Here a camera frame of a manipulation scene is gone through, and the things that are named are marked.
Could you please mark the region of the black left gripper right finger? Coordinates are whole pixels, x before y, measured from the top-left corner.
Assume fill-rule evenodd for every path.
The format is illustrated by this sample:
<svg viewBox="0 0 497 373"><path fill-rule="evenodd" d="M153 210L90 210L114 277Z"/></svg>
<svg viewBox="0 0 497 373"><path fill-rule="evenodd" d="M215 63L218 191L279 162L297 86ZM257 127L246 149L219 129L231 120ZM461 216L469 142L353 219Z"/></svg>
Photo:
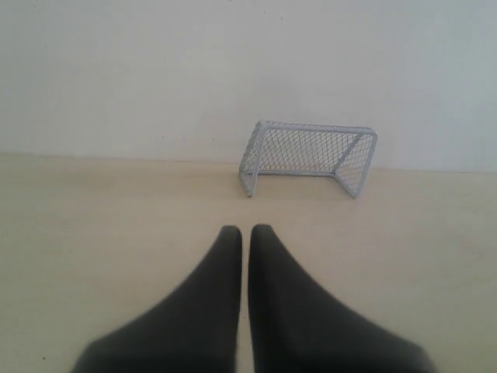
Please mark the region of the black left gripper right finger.
<svg viewBox="0 0 497 373"><path fill-rule="evenodd" d="M435 372L419 345L329 294L270 225L252 229L248 310L257 372Z"/></svg>

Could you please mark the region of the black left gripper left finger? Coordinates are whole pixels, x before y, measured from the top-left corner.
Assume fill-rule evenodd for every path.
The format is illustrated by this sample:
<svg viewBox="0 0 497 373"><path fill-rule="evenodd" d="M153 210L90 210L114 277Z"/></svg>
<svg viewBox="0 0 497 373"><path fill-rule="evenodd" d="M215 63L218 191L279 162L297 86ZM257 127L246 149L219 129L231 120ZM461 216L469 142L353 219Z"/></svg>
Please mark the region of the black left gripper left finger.
<svg viewBox="0 0 497 373"><path fill-rule="evenodd" d="M225 225L193 272L165 299L91 342L74 372L234 372L242 234Z"/></svg>

